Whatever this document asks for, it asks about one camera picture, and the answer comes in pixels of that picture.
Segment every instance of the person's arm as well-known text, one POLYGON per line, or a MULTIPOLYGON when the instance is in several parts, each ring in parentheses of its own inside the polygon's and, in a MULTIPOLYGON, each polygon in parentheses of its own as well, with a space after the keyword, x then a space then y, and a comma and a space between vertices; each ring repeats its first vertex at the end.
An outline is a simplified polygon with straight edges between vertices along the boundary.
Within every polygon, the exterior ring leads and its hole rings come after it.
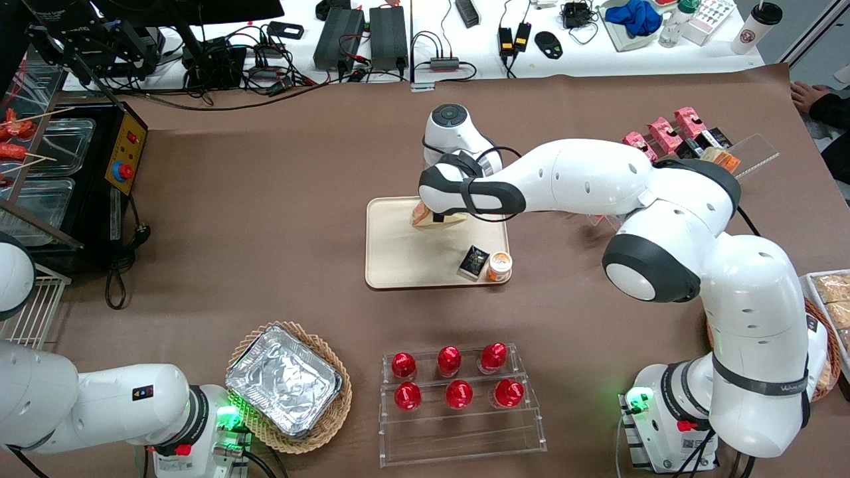
POLYGON ((812 103, 808 115, 833 128, 850 129, 850 98, 842 100, 837 94, 827 94, 812 103))

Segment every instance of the table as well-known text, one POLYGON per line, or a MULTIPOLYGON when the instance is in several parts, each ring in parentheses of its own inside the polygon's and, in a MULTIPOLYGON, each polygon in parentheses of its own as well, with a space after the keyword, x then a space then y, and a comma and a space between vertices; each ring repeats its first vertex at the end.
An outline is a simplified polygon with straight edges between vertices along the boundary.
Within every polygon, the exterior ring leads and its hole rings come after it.
MULTIPOLYGON (((761 133, 781 152, 745 178, 741 205, 797 272, 847 268, 850 214, 787 84, 787 69, 774 65, 724 75, 447 83, 431 94, 412 94, 404 84, 344 84, 232 112, 177 111, 130 98, 152 128, 134 196, 153 235, 125 275, 129 307, 106 307, 103 277, 75 280, 48 341, 58 334, 54 351, 81 372, 170 362, 194 384, 222 384, 246 334, 269 321, 300 322, 346 365, 354 399, 327 446, 285 457, 293 478, 611 478, 617 393, 648 364, 708 350, 700 301, 646 304, 618 292, 600 266, 613 231, 566 213, 511 220, 514 271, 502 287, 372 291, 364 281, 366 204, 414 193, 422 129, 444 102, 464 104, 483 133, 521 152, 564 137, 618 139, 691 105, 732 141, 761 133), (657 88, 669 94, 653 95, 657 88), (340 105, 361 104, 368 114, 341 119, 340 105), (629 107, 616 107, 623 104, 629 107), (507 121, 504 111, 534 114, 507 121), (382 354, 496 340, 519 347, 549 451, 379 469, 382 354)), ((215 100, 244 105, 255 98, 228 92, 215 100)), ((748 230, 736 217, 728 231, 748 230)), ((809 426, 785 455, 759 460, 753 476, 846 475, 847 408, 838 391, 813 404, 809 426)), ((130 476, 129 448, 32 459, 62 478, 130 476)), ((731 455, 723 447, 722 469, 700 476, 725 477, 731 455)), ((620 456, 627 464, 625 449, 620 456)), ((650 476, 624 468, 625 476, 650 476)), ((26 475, 7 453, 0 469, 26 475)))
MULTIPOLYGON (((321 29, 324 23, 315 18, 315 2, 313 0, 281 0, 285 15, 278 21, 288 23, 297 23, 304 26, 304 36, 301 40, 286 40, 284 43, 290 49, 294 56, 295 65, 306 76, 314 79, 316 82, 323 82, 327 78, 325 71, 318 71, 313 64, 313 52, 316 42, 321 34, 321 29)), ((413 3, 413 32, 420 30, 430 30, 440 33, 440 22, 442 21, 446 9, 449 6, 450 0, 402 0, 401 4, 405 8, 405 17, 410 14, 411 2, 413 3)), ((377 7, 383 4, 383 0, 353 0, 352 6, 362 5, 364 10, 377 7)), ((478 75, 476 78, 503 78, 505 77, 505 69, 502 62, 498 58, 496 51, 496 28, 499 24, 499 19, 502 16, 503 2, 500 0, 485 0, 479 1, 479 12, 482 17, 482 24, 474 26, 470 29, 464 27, 461 16, 457 13, 455 7, 445 19, 444 27, 446 36, 449 42, 454 46, 454 54, 461 61, 466 61, 476 65, 478 75)), ((510 26, 516 30, 516 26, 523 16, 528 3, 524 0, 512 0, 507 6, 507 14, 505 15, 505 26, 510 26)), ((518 77, 549 77, 556 74, 566 74, 573 77, 607 77, 618 75, 660 75, 660 74, 678 74, 678 73, 718 73, 728 71, 742 71, 749 68, 764 65, 761 55, 757 48, 752 49, 746 55, 733 54, 729 49, 732 40, 738 33, 740 27, 744 24, 740 13, 735 10, 723 27, 717 31, 715 36, 704 47, 698 47, 689 40, 682 41, 675 48, 661 47, 657 42, 652 42, 649 46, 634 50, 631 52, 618 53, 614 49, 614 44, 608 36, 608 32, 599 22, 599 33, 593 40, 581 46, 576 44, 568 35, 568 32, 563 29, 559 23, 558 17, 559 7, 535 10, 533 7, 529 11, 528 21, 532 24, 531 42, 534 35, 541 30, 549 30, 554 33, 561 44, 564 46, 564 56, 559 60, 549 60, 534 44, 528 47, 528 50, 521 54, 513 71, 518 77)), ((366 11, 366 20, 368 21, 368 11, 366 11)), ((264 21, 254 22, 254 25, 263 25, 264 21)), ((405 22, 408 30, 408 38, 411 37, 409 21, 405 22)), ((230 34, 237 29, 247 26, 247 23, 232 23, 224 25, 206 26, 207 38, 221 37, 230 34)), ((177 48, 180 44, 180 38, 176 32, 168 29, 162 29, 167 38, 164 51, 170 51, 177 48)), ((193 26, 192 31, 200 41, 203 37, 201 28, 193 26)), ((254 36, 257 35, 256 29, 248 30, 254 36)), ((575 35, 584 40, 589 36, 590 32, 579 31, 575 35)), ((251 44, 253 42, 245 37, 234 37, 234 44, 251 44)), ((369 43, 363 43, 360 47, 360 54, 367 58, 371 56, 369 43)), ((445 45, 445 53, 449 53, 448 46, 445 45)), ((428 41, 416 42, 416 50, 414 59, 418 64, 421 61, 426 61, 434 56, 434 46, 428 41)), ((252 65, 252 58, 249 55, 249 61, 246 65, 252 65)), ((156 71, 153 76, 148 77, 145 81, 140 82, 140 86, 144 89, 173 89, 182 86, 183 75, 185 69, 180 65, 179 61, 163 66, 156 71)), ((467 69, 457 73, 432 73, 425 66, 421 67, 421 71, 416 74, 418 82, 431 82, 439 79, 463 77, 468 75, 467 69)), ((336 78, 336 73, 332 73, 331 77, 336 78)), ((73 76, 68 76, 69 79, 65 83, 66 91, 82 91, 82 87, 77 79, 73 76)), ((405 77, 410 78, 410 73, 406 72, 405 77)), ((391 83, 398 81, 397 78, 390 76, 372 76, 371 83, 391 83)), ((126 80, 119 83, 112 83, 114 87, 126 83, 126 80)))

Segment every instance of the brown table covering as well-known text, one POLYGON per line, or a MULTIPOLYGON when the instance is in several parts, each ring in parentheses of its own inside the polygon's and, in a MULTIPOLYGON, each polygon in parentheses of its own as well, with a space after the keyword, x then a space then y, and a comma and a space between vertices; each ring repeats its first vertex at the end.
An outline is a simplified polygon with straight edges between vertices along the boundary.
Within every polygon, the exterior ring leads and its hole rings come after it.
MULTIPOLYGON (((787 69, 775 65, 722 75, 441 83, 420 94, 406 83, 346 84, 233 112, 130 99, 152 130, 135 197, 153 236, 127 274, 125 311, 106 307, 103 277, 75 282, 54 350, 81 372, 171 362, 192 383, 223 384, 244 335, 268 321, 300 322, 345 363, 354 401, 330 444, 285 457, 292 478, 610 478, 617 393, 649 364, 708 350, 700 301, 645 304, 618 292, 600 266, 613 231, 566 213, 509 223, 515 266, 503 287, 372 291, 364 281, 366 204, 416 194, 425 120, 445 102, 465 105, 480 131, 522 152, 569 137, 619 140, 690 105, 732 141, 760 133, 781 152, 746 179, 742 206, 797 271, 846 268, 847 205, 788 82, 787 69), (379 469, 381 355, 496 340, 519 347, 549 451, 379 469)), ((216 104, 260 99, 217 94, 216 104)), ((736 217, 728 231, 747 229, 736 217)), ((813 405, 787 452, 758 460, 753 476, 847 476, 848 415, 836 390, 813 405)), ((649 476, 631 469, 623 447, 625 475, 649 476)), ((726 476, 731 455, 724 447, 722 468, 700 475, 726 476)), ((124 443, 32 459, 56 478, 135 475, 124 443)), ((28 471, 0 453, 0 475, 28 471)))

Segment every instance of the blue cloth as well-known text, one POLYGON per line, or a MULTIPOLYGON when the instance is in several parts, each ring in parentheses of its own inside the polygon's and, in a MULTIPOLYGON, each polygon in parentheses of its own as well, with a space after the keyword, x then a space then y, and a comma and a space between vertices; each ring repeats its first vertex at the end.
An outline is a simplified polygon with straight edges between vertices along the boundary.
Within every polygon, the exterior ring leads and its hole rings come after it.
POLYGON ((635 37, 648 37, 661 27, 661 15, 644 0, 629 0, 622 7, 605 10, 605 21, 626 26, 635 37))

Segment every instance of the red cup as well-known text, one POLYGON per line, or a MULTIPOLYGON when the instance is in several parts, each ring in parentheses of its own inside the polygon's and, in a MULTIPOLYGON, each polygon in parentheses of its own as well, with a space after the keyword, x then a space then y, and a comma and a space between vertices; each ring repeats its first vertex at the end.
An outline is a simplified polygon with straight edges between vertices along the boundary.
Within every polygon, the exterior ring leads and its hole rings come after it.
POLYGON ((505 344, 496 342, 484 347, 478 359, 479 372, 491 375, 499 371, 507 361, 507 347, 505 344))
POLYGON ((463 380, 455 380, 445 388, 445 403, 455 410, 466 408, 473 402, 473 388, 463 380))
POLYGON ((417 378, 417 361, 411 354, 401 352, 393 357, 393 375, 402 380, 413 381, 417 378))
POLYGON ((452 378, 461 368, 461 352, 449 345, 437 354, 437 373, 443 378, 452 378))
POLYGON ((422 403, 422 392, 413 382, 404 382, 395 389, 395 405, 406 412, 412 412, 422 403))
POLYGON ((490 394, 490 404, 496 408, 513 408, 519 405, 525 396, 523 385, 510 378, 501 380, 490 394))

